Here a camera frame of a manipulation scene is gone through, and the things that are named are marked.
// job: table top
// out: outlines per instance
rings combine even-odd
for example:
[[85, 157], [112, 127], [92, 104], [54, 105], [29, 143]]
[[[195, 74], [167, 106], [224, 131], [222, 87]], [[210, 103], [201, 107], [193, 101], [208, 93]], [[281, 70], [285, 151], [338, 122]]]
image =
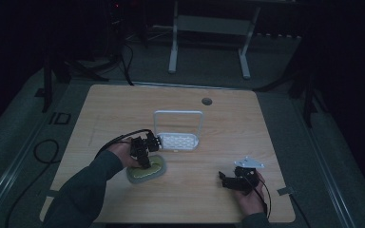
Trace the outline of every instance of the table top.
[[[212, 100], [204, 105], [203, 98]], [[234, 177], [234, 161], [250, 156], [265, 168], [271, 200], [271, 222], [295, 219], [279, 163], [252, 91], [187, 87], [94, 85], [87, 94], [77, 124], [50, 187], [59, 190], [88, 166], [108, 141], [140, 129], [153, 129], [157, 110], [199, 110], [203, 113], [200, 142], [192, 151], [158, 151], [166, 172], [154, 180], [130, 183], [125, 170], [107, 182], [105, 203], [96, 222], [229, 223], [242, 219], [232, 192], [221, 186], [218, 172]], [[186, 116], [164, 115], [159, 131], [196, 133], [198, 122]], [[266, 191], [265, 201], [269, 204]], [[40, 218], [51, 203], [47, 197]]]

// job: green sponge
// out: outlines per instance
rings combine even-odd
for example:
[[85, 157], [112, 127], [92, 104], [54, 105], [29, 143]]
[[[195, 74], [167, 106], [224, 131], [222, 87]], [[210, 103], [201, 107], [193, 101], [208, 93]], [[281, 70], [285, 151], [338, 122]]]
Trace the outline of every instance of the green sponge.
[[141, 183], [158, 178], [165, 173], [165, 161], [162, 156], [154, 155], [149, 157], [150, 168], [132, 168], [126, 169], [126, 176], [131, 183]]

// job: white plastic object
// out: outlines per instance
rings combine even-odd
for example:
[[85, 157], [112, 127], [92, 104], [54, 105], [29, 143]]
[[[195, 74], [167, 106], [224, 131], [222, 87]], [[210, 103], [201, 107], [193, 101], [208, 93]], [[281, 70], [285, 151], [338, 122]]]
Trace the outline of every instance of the white plastic object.
[[246, 156], [245, 159], [243, 159], [243, 160], [234, 161], [234, 164], [241, 168], [264, 168], [265, 167], [265, 165], [263, 165], [263, 163], [255, 161], [248, 156]]
[[[198, 125], [197, 134], [178, 133], [178, 132], [157, 132], [158, 115], [159, 114], [196, 114], [200, 115], [200, 123]], [[178, 110], [158, 110], [153, 114], [154, 133], [160, 137], [162, 149], [167, 150], [194, 150], [200, 142], [200, 133], [203, 122], [203, 113], [201, 111], [178, 111]]]

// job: person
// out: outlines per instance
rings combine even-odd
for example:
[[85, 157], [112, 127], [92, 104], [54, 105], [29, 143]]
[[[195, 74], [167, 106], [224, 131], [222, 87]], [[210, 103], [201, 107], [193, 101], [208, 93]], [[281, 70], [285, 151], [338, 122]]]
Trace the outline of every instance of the person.
[[[112, 144], [91, 164], [79, 171], [61, 187], [52, 201], [43, 221], [43, 227], [89, 227], [99, 216], [106, 193], [106, 181], [126, 167], [140, 167], [129, 155], [130, 138]], [[262, 186], [257, 186], [262, 194]], [[234, 191], [235, 198], [245, 215], [242, 227], [269, 227], [258, 195]]]

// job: gray floor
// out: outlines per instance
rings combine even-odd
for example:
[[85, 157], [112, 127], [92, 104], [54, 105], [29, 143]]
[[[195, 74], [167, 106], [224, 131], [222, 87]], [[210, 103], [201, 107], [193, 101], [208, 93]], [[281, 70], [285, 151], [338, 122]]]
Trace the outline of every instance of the gray floor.
[[[257, 36], [247, 54], [251, 79], [241, 77], [240, 62], [234, 48], [198, 46], [198, 42], [182, 40], [177, 72], [168, 74], [170, 54], [169, 33], [162, 34], [144, 48], [134, 37], [129, 39], [133, 49], [130, 67], [131, 80], [136, 85], [164, 84], [165, 86], [211, 86], [252, 89], [276, 80], [284, 70], [299, 39]], [[131, 51], [125, 49], [128, 61]], [[126, 84], [119, 67], [100, 73], [110, 84]], [[54, 82], [54, 102], [47, 113], [42, 113], [43, 101], [35, 98], [37, 88], [43, 85], [42, 71], [32, 76], [14, 98], [0, 119], [0, 182], [8, 182], [8, 192], [0, 192], [0, 227], [10, 207], [22, 191], [38, 176], [46, 165], [33, 157], [34, 146], [46, 139], [59, 143], [60, 158], [67, 146], [73, 126], [92, 80], [74, 75], [69, 85]], [[301, 119], [302, 99], [291, 100], [286, 92], [290, 83], [269, 92], [258, 93], [272, 143], [287, 186], [294, 189], [297, 200], [311, 227], [365, 227], [365, 180], [360, 175], [346, 142], [329, 113], [317, 107], [312, 115], [313, 128]], [[71, 115], [69, 124], [52, 124], [52, 114]], [[38, 148], [39, 154], [49, 160], [55, 147], [50, 142]], [[12, 165], [24, 156], [18, 166]], [[14, 182], [1, 179], [5, 172], [17, 170]], [[58, 164], [34, 183], [19, 200], [10, 217], [10, 227], [39, 227], [39, 212]], [[306, 227], [296, 206], [297, 218], [289, 224], [275, 223], [274, 227]]]

